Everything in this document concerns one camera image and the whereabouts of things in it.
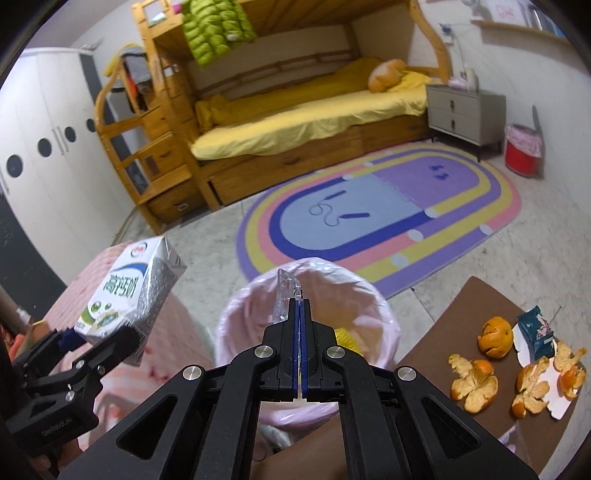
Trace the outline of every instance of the white milk carton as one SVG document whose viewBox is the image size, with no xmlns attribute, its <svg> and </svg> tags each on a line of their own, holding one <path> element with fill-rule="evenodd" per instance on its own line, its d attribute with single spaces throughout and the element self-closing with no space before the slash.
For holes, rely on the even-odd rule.
<svg viewBox="0 0 591 480">
<path fill-rule="evenodd" d="M 98 343 L 118 328 L 132 326 L 140 344 L 125 363 L 139 365 L 160 309 L 186 269 L 164 236 L 128 245 L 90 298 L 74 330 L 89 343 Z"/>
</svg>

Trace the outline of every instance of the silver screw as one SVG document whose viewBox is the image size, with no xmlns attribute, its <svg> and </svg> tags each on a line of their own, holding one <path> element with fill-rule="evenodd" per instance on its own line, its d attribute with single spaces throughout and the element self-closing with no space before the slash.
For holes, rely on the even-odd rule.
<svg viewBox="0 0 591 480">
<path fill-rule="evenodd" d="M 417 377 L 417 373 L 410 367 L 402 367 L 398 370 L 398 378 L 405 382 L 411 382 Z"/>
<path fill-rule="evenodd" d="M 326 349 L 326 355 L 331 358 L 343 358 L 345 356 L 345 349 L 341 346 L 330 346 Z"/>
<path fill-rule="evenodd" d="M 183 370 L 183 377 L 185 380 L 197 380 L 201 377 L 201 369 L 197 365 L 191 365 Z"/>
<path fill-rule="evenodd" d="M 255 355 L 258 358 L 269 358 L 273 355 L 273 347 L 268 345 L 259 345 L 255 348 Z"/>
</svg>

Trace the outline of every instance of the oval rug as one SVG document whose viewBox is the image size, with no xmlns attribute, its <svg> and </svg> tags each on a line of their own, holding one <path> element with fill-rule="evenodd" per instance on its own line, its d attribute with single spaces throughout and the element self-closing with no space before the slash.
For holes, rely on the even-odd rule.
<svg viewBox="0 0 591 480">
<path fill-rule="evenodd" d="M 320 257 L 390 297 L 470 251 L 520 208 L 495 167 L 452 147 L 407 144 L 268 190 L 242 221 L 237 254 L 249 280 Z"/>
</svg>

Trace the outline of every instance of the gray nightstand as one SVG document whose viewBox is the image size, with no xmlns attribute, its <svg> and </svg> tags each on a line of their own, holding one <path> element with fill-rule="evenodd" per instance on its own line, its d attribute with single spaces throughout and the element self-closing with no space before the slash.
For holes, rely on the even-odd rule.
<svg viewBox="0 0 591 480">
<path fill-rule="evenodd" d="M 505 96 L 480 90 L 467 92 L 446 85 L 427 85 L 429 127 L 478 147 L 505 138 Z"/>
</svg>

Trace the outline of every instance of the wall shelf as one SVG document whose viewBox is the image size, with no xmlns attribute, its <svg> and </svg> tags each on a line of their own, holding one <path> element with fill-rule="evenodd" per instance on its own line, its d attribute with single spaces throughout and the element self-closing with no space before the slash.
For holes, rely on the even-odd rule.
<svg viewBox="0 0 591 480">
<path fill-rule="evenodd" d="M 562 43 L 563 45 L 570 45 L 569 41 L 564 37 L 559 37 L 551 32 L 538 30 L 536 28 L 525 27 L 523 25 L 513 25 L 509 23 L 493 22 L 492 20 L 470 20 L 470 23 L 481 28 L 496 28 L 497 30 L 512 30 L 515 32 L 525 32 L 539 37 L 550 38 L 551 40 Z"/>
</svg>

